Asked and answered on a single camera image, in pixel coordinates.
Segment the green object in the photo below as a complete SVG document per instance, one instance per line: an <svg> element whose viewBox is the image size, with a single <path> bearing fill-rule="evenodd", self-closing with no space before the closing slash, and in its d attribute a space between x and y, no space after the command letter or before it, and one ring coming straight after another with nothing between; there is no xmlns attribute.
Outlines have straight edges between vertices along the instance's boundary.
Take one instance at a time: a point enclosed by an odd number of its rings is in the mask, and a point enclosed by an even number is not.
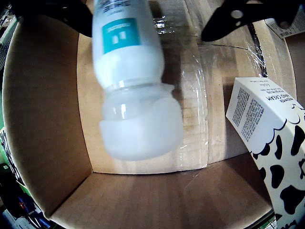
<svg viewBox="0 0 305 229"><path fill-rule="evenodd" d="M119 19L104 25L102 35L104 54L115 49L141 44L135 18Z"/></svg>
<svg viewBox="0 0 305 229"><path fill-rule="evenodd" d="M31 197L30 192L28 191L28 189L27 189L26 187L24 187L23 185L21 185L21 184L19 184L19 185L20 185L22 191L23 191L24 193L28 194L28 195Z"/></svg>

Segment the cardboard flap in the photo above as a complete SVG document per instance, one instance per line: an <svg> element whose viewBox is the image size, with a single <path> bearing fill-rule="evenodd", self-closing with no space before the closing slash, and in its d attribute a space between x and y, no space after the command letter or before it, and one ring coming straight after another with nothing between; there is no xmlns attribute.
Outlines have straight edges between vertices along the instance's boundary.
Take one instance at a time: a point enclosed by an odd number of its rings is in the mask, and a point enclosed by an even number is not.
<svg viewBox="0 0 305 229"><path fill-rule="evenodd" d="M250 154L163 175L90 175L51 216L67 229L246 228L272 210Z"/></svg>
<svg viewBox="0 0 305 229"><path fill-rule="evenodd" d="M48 17L18 24L3 79L13 160L48 217L92 172L76 86L78 33Z"/></svg>

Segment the white bottle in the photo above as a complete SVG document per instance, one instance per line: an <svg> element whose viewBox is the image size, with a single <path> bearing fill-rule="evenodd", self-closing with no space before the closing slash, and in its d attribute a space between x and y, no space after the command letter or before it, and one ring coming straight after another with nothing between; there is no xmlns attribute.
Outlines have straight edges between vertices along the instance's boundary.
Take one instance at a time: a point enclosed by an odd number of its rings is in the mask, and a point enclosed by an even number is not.
<svg viewBox="0 0 305 229"><path fill-rule="evenodd" d="M100 122L114 158L144 160L174 150L183 138L173 86L161 83L164 57L147 0L95 0L93 64L107 98Z"/></svg>

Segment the cow print pattern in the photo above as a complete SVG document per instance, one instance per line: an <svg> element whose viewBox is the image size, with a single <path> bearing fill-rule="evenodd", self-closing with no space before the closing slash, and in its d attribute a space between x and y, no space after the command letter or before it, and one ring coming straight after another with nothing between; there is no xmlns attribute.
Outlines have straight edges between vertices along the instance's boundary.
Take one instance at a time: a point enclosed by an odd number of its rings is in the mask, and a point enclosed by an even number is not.
<svg viewBox="0 0 305 229"><path fill-rule="evenodd" d="M261 168L261 169L259 170L259 172L260 172L260 174L261 174L262 179L265 180L265 178L266 178L266 170L264 169L264 167Z"/></svg>
<svg viewBox="0 0 305 229"><path fill-rule="evenodd" d="M296 206L298 206L305 197L305 191L299 190L292 185L283 189L280 194L280 198L284 201L285 211L293 215L295 213Z"/></svg>
<svg viewBox="0 0 305 229"><path fill-rule="evenodd" d="M305 215L305 179L303 179L305 169L302 169L305 155L299 153L305 141L305 118L304 120L300 118L305 117L305 109L295 104L292 109L295 109L298 114L299 122L292 123L286 120L282 128L274 129L272 141L265 143L260 153L251 154L266 183L272 203L275 203L275 217L278 228L281 229L295 228L300 221L300 216ZM294 136L289 135L288 140L287 132L291 130L294 131Z"/></svg>
<svg viewBox="0 0 305 229"><path fill-rule="evenodd" d="M304 142L305 140L305 133L302 130L301 127L299 127L298 125L295 126L295 138L294 138L294 142L292 144L291 147L291 155L295 156L298 154L301 144Z"/></svg>
<svg viewBox="0 0 305 229"><path fill-rule="evenodd" d="M285 171L283 167L279 165L271 166L270 171L272 174L271 186L273 188L278 188L284 178Z"/></svg>
<svg viewBox="0 0 305 229"><path fill-rule="evenodd" d="M299 166L300 166L300 169L301 169L301 175L300 175L300 178L303 179L304 175L305 175L305 172L304 170L302 169L302 166L305 162L305 158L303 158L301 161L299 161Z"/></svg>
<svg viewBox="0 0 305 229"><path fill-rule="evenodd" d="M258 155L267 156L269 154L269 152L270 152L270 146L269 146L269 144L266 144L264 149L262 150L262 152L260 152L259 154L253 153L253 157L257 160Z"/></svg>
<svg viewBox="0 0 305 229"><path fill-rule="evenodd" d="M282 153L283 153L283 145L282 145L282 139L281 139L280 135L278 135L276 137L276 146L277 146L277 150L274 154L277 159L281 160Z"/></svg>

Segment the black spots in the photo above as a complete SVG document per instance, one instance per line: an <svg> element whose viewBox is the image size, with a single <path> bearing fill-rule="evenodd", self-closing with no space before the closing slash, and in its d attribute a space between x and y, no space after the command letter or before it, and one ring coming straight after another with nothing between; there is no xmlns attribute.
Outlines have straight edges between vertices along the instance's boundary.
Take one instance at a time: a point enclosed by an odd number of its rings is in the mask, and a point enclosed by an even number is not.
<svg viewBox="0 0 305 229"><path fill-rule="evenodd" d="M292 143L291 147L291 155L295 156L300 150L301 144L305 140L305 133L302 130L301 127L298 125L295 126L295 137L294 137L294 142Z"/></svg>
<svg viewBox="0 0 305 229"><path fill-rule="evenodd" d="M271 186L273 188L278 188L284 178L285 171L283 167L279 165L271 166L270 171L272 174Z"/></svg>
<svg viewBox="0 0 305 229"><path fill-rule="evenodd" d="M253 157L257 160L258 159L258 155L262 155L262 156L267 156L270 152L270 146L269 144L265 145L265 148L262 150L262 152L260 152L259 154L253 154Z"/></svg>
<svg viewBox="0 0 305 229"><path fill-rule="evenodd" d="M276 220L279 220L281 217L282 217L282 215L281 215L281 214L275 214L275 218L276 218Z"/></svg>
<svg viewBox="0 0 305 229"><path fill-rule="evenodd" d="M301 161L299 161L299 166L300 166L300 169L301 169L301 175L300 175L300 178L303 179L305 173L304 173L304 170L302 169L302 166L305 162L305 159L303 158Z"/></svg>
<svg viewBox="0 0 305 229"><path fill-rule="evenodd" d="M261 173L261 177L263 180L265 180L266 178L266 170L264 169L264 167L262 167L259 172Z"/></svg>
<svg viewBox="0 0 305 229"><path fill-rule="evenodd" d="M293 215L295 213L296 207L301 203L305 197L305 191L296 189L292 185L283 189L280 194L280 198L284 201L285 211Z"/></svg>
<svg viewBox="0 0 305 229"><path fill-rule="evenodd" d="M285 227L282 227L281 229L289 229L292 226L296 226L296 220L292 221L290 224L286 224Z"/></svg>
<svg viewBox="0 0 305 229"><path fill-rule="evenodd" d="M276 137L276 146L277 146L277 150L274 153L277 159L281 159L282 157L282 153L283 153L283 146L282 146L282 139L280 137L280 135L278 135Z"/></svg>

